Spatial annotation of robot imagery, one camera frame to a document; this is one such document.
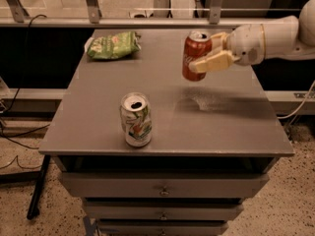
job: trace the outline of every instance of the red soda can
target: red soda can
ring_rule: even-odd
[[[196,74],[189,69],[189,63],[205,56],[212,50],[213,43],[208,32],[191,31],[185,40],[183,55],[183,77],[192,82],[198,82],[206,77],[206,73]]]

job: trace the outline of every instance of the white cable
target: white cable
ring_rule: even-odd
[[[291,112],[290,114],[282,116],[282,117],[278,117],[278,119],[280,119],[280,120],[287,119],[287,118],[291,117],[292,115],[296,114],[301,109],[301,107],[304,105],[306,100],[308,99],[308,96],[311,93],[311,91],[313,90],[313,87],[315,87],[315,81],[312,83],[311,87],[309,88],[309,91],[306,93],[303,101],[299,104],[299,106],[293,112]]]

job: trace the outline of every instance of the soda can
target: soda can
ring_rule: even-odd
[[[142,93],[130,92],[121,99],[120,117],[127,144],[142,147],[151,140],[151,107]]]
[[[183,77],[192,82],[198,82],[206,77],[206,73],[197,74],[189,69],[189,63],[205,56],[212,50],[213,43],[206,31],[191,31],[185,40],[183,55]]]

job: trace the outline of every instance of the speckled floor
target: speckled floor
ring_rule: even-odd
[[[300,121],[291,130],[295,156],[282,158],[270,171],[271,180],[244,211],[229,223],[223,236],[315,235],[315,118]],[[37,147],[37,138],[16,138]],[[0,139],[0,167],[19,157],[24,167],[41,164],[42,155]],[[16,161],[0,174],[22,172]],[[57,180],[59,169],[51,162],[39,202],[40,215],[27,220],[33,185],[0,186],[0,235],[97,235],[86,218],[81,200],[69,196]]]

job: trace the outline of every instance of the gray tabletop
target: gray tabletop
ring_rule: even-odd
[[[100,29],[94,36],[121,30]],[[290,156],[292,147],[251,67],[181,75],[189,29],[139,29],[142,50],[119,61],[85,54],[40,145],[51,155]],[[128,146],[119,106],[128,92],[145,94],[153,138]]]

